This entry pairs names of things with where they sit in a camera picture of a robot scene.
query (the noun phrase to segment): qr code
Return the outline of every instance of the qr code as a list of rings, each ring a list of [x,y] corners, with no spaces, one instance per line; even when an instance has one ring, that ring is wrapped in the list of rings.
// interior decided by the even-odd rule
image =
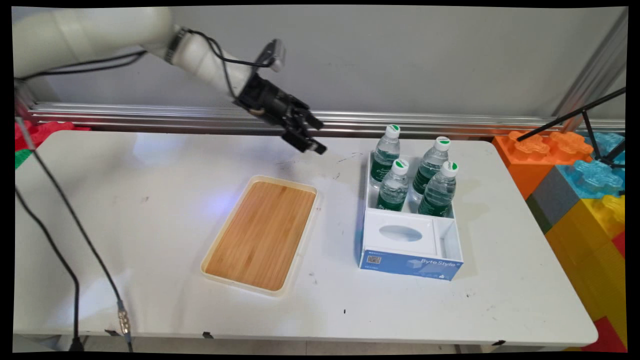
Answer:
[[[367,256],[367,262],[372,264],[380,264],[380,260],[382,260],[379,256]]]

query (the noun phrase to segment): green bottle label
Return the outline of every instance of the green bottle label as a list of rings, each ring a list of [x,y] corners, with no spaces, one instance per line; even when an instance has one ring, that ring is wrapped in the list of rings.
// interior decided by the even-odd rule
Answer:
[[[373,177],[375,181],[382,181],[389,170],[391,170],[391,165],[383,165],[378,163],[376,159],[373,159],[371,163],[371,177]]]
[[[420,169],[418,169],[418,172],[415,173],[415,179],[413,179],[413,189],[420,195],[424,195],[424,189],[427,187],[430,180],[430,177],[426,177],[422,172],[420,172]]]
[[[432,217],[444,217],[449,209],[449,205],[436,205],[427,200],[427,197],[423,197],[418,207],[418,214],[431,215]]]
[[[404,205],[404,201],[394,204],[393,202],[389,202],[389,201],[386,201],[385,199],[382,199],[382,196],[378,195],[378,206],[377,206],[378,209],[401,211],[403,205]]]

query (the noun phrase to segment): tissue box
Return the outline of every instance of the tissue box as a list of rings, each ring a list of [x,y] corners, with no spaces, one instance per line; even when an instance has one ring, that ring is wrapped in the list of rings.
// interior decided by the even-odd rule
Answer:
[[[373,152],[369,154],[360,268],[451,281],[463,264],[453,206],[446,217],[416,214],[419,204],[410,194],[420,158],[402,159],[410,164],[407,200],[402,211],[380,210],[378,189],[369,181]]]

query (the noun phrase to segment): white wall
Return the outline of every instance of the white wall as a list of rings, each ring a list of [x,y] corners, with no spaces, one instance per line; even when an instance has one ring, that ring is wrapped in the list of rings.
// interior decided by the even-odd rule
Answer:
[[[627,85],[627,70],[625,69],[616,81],[611,85],[607,94],[614,92]],[[607,101],[604,104],[589,110],[589,118],[593,119],[626,119],[627,113],[625,105],[627,104],[627,95],[623,94],[617,98]]]
[[[12,8],[14,21],[32,8]],[[262,70],[313,110],[550,115],[622,8],[384,5],[175,7],[178,24],[244,60],[271,39],[284,70]],[[33,81],[41,101],[229,107],[159,58]]]

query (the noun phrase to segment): tray rim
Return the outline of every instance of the tray rim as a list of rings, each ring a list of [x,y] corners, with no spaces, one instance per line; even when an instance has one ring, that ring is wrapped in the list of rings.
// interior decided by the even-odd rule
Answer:
[[[284,279],[284,283],[282,284],[282,287],[280,289],[277,289],[277,290],[267,290],[267,289],[260,288],[258,286],[245,284],[243,282],[227,279],[225,277],[220,277],[220,276],[217,276],[217,275],[211,275],[211,274],[208,274],[207,272],[205,272],[206,266],[209,263],[209,261],[211,260],[211,256],[213,256],[213,252],[216,250],[216,247],[220,243],[220,240],[221,240],[222,236],[224,235],[224,233],[227,230],[227,228],[229,227],[231,221],[235,217],[235,215],[237,213],[237,210],[239,209],[240,204],[243,203],[244,198],[246,197],[247,193],[249,192],[249,189],[251,189],[253,184],[261,182],[261,181],[264,181],[264,182],[267,182],[267,183],[271,183],[271,184],[278,184],[278,185],[282,185],[282,186],[287,186],[287,187],[291,187],[291,188],[295,188],[295,189],[299,189],[299,190],[303,190],[303,191],[308,191],[308,192],[311,192],[311,193],[313,193],[315,195],[314,201],[313,201],[313,203],[311,205],[311,210],[309,211],[309,216],[307,217],[307,222],[305,223],[305,228],[302,231],[302,235],[300,236],[300,241],[298,242],[298,247],[296,248],[296,252],[294,253],[294,257],[293,257],[293,259],[291,261],[291,265],[289,266],[289,271],[287,272],[287,276]],[[233,209],[231,210],[231,212],[227,216],[227,219],[225,220],[224,224],[222,225],[222,227],[218,231],[218,234],[216,235],[216,238],[211,243],[211,246],[209,247],[209,250],[207,251],[207,254],[203,258],[202,262],[200,263],[200,273],[204,277],[209,279],[209,280],[213,280],[213,281],[220,282],[220,283],[223,283],[223,284],[231,285],[231,286],[234,286],[236,288],[241,288],[241,289],[248,290],[248,291],[251,291],[251,292],[254,292],[254,293],[260,293],[260,294],[263,294],[263,295],[268,295],[268,296],[271,296],[271,297],[280,297],[280,296],[282,296],[286,292],[286,290],[288,289],[289,284],[292,281],[292,278],[294,277],[294,274],[297,273],[297,269],[298,269],[298,267],[299,267],[299,265],[301,263],[304,250],[306,249],[308,234],[309,234],[310,228],[311,228],[310,225],[313,222],[313,218],[314,218],[314,215],[316,213],[316,207],[317,207],[317,203],[319,201],[319,198],[320,198],[320,194],[319,194],[317,188],[315,188],[313,186],[310,186],[310,185],[307,185],[307,184],[296,183],[294,181],[285,180],[285,179],[278,179],[276,177],[270,177],[270,176],[264,176],[264,175],[252,176],[251,179],[249,179],[247,185],[245,186],[242,194],[240,195],[240,198],[236,202],[236,205],[233,207]]]

